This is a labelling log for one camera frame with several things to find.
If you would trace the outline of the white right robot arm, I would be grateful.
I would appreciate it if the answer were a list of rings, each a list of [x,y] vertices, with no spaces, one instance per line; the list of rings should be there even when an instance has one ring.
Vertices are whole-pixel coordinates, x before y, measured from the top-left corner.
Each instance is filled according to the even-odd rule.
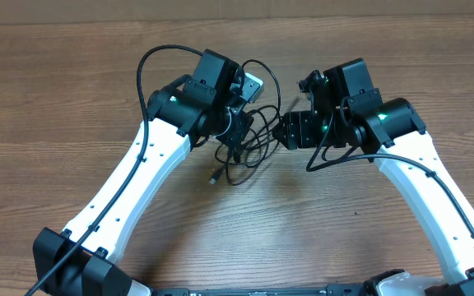
[[[367,160],[400,192],[429,239],[440,278],[402,269],[367,279],[363,295],[474,295],[474,209],[440,159],[431,135],[409,101],[384,101],[363,59],[299,82],[310,108],[284,114],[273,136],[286,149],[313,150],[309,172]],[[330,148],[343,154],[330,160]]]

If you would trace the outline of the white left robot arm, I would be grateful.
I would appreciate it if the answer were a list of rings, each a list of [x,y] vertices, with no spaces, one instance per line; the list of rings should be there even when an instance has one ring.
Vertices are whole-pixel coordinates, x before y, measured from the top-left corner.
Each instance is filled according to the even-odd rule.
[[[192,74],[146,98],[140,86],[140,128],[118,166],[85,208],[59,233],[42,229],[33,243],[37,282],[28,290],[48,295],[143,295],[152,288],[122,271],[128,241],[170,173],[214,137],[240,148],[252,118],[244,107],[263,82],[237,62],[206,49]]]

